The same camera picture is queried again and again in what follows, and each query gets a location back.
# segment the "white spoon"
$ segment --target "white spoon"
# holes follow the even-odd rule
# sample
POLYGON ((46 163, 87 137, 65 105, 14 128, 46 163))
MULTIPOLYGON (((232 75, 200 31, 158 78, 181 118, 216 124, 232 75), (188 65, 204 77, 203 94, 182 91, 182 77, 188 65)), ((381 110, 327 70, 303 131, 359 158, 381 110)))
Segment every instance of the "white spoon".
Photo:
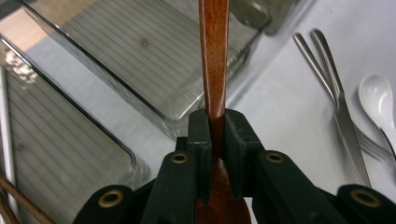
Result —
POLYGON ((396 128, 393 121, 392 87, 389 81, 379 75, 365 77, 359 85, 359 98, 367 116, 387 138, 396 159, 396 128))

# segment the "fork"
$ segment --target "fork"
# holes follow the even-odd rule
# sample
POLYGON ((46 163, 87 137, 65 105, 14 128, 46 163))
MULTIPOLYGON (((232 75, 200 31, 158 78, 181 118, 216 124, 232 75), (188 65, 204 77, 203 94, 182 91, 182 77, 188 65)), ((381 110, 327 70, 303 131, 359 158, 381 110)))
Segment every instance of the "fork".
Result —
POLYGON ((388 158, 392 158, 393 155, 389 150, 381 147, 379 144, 375 143, 370 137, 368 137, 364 132, 362 132, 355 125, 356 135, 358 137, 359 145, 361 146, 361 150, 367 152, 373 158, 384 161, 388 158))
MULTIPOLYGON (((305 47, 306 43, 304 42, 304 39, 301 37, 300 34, 295 34, 293 36, 293 39, 294 39, 297 47, 299 47, 300 51, 303 54, 310 53, 310 52, 307 52, 308 47, 305 47)), ((336 104, 335 94, 337 93, 337 91, 332 88, 332 85, 330 84, 328 78, 319 69, 318 63, 316 61, 310 60, 310 58, 306 58, 306 59, 308 60, 308 63, 311 66, 311 68, 314 70, 314 74, 317 76, 317 78, 319 79, 319 81, 321 82, 323 87, 326 89, 327 93, 329 93, 330 97, 336 104)), ((356 124, 354 124, 354 128, 356 131, 356 135, 357 135, 361 150, 364 150, 365 152, 367 152, 369 155, 371 155, 372 157, 374 157, 377 160, 386 160, 387 158, 391 158, 393 156, 390 151, 381 147, 379 144, 375 143, 370 137, 368 137, 366 134, 364 134, 356 126, 356 124)))

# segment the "glass tray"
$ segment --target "glass tray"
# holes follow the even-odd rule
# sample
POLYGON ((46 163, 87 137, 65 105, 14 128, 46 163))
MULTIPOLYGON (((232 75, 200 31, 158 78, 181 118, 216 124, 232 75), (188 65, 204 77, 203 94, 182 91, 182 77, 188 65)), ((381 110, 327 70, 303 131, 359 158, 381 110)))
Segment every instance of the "glass tray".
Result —
MULTIPOLYGON (((146 166, 128 147, 0 40, 17 187, 28 198, 57 223, 71 223, 98 189, 146 180, 146 166)), ((35 223, 22 209, 20 221, 35 223)))
MULTIPOLYGON (((22 2, 52 38, 126 102, 169 136, 186 134, 187 115, 204 106, 198 1, 22 2)), ((281 2, 230 1, 228 79, 245 63, 262 30, 276 36, 277 23, 292 24, 285 21, 286 15, 299 20, 304 12, 300 6, 310 3, 281 2), (252 11, 240 10, 251 10, 251 5, 267 6, 253 13, 262 22, 253 27, 253 20, 244 17, 252 11)), ((280 47, 268 53, 274 55, 280 47)))

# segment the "brown handle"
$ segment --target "brown handle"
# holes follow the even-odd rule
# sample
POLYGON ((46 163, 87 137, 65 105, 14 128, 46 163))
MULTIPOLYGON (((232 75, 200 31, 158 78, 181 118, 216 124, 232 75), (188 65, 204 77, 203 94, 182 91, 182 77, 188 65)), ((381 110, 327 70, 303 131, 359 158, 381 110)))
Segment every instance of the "brown handle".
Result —
POLYGON ((199 0, 205 110, 212 140, 211 196, 197 201, 196 223, 251 223, 245 200, 235 200, 223 154, 229 0, 199 0))
POLYGON ((205 108, 214 154, 221 157, 229 0, 200 0, 201 48, 204 71, 205 108))
POLYGON ((6 199, 3 196, 3 193, 0 192, 0 214, 3 220, 7 224, 19 224, 20 222, 15 217, 14 213, 12 212, 11 208, 9 207, 6 199))
POLYGON ((0 188, 7 191, 27 212, 29 212, 38 222, 42 224, 55 224, 55 222, 45 214, 39 207, 30 201, 11 182, 0 175, 0 188))

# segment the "screw hole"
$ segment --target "screw hole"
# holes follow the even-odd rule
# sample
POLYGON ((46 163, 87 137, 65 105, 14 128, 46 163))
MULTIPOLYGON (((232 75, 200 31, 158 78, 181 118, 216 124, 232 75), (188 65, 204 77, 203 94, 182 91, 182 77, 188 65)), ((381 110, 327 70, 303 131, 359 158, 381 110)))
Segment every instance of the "screw hole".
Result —
POLYGON ((113 189, 106 192, 99 199, 99 205, 103 208, 114 207, 123 199, 123 193, 119 189, 113 189))
POLYGON ((174 163, 181 164, 181 163, 186 162, 188 159, 189 158, 185 154, 178 153, 178 154, 174 155, 171 160, 174 163))
POLYGON ((368 207, 379 207, 379 205, 381 205, 381 202, 375 197, 375 195, 365 189, 353 189, 350 191, 350 196, 356 202, 368 207))
POLYGON ((270 153, 266 156, 268 161, 280 163, 283 161, 283 157, 277 153, 270 153))

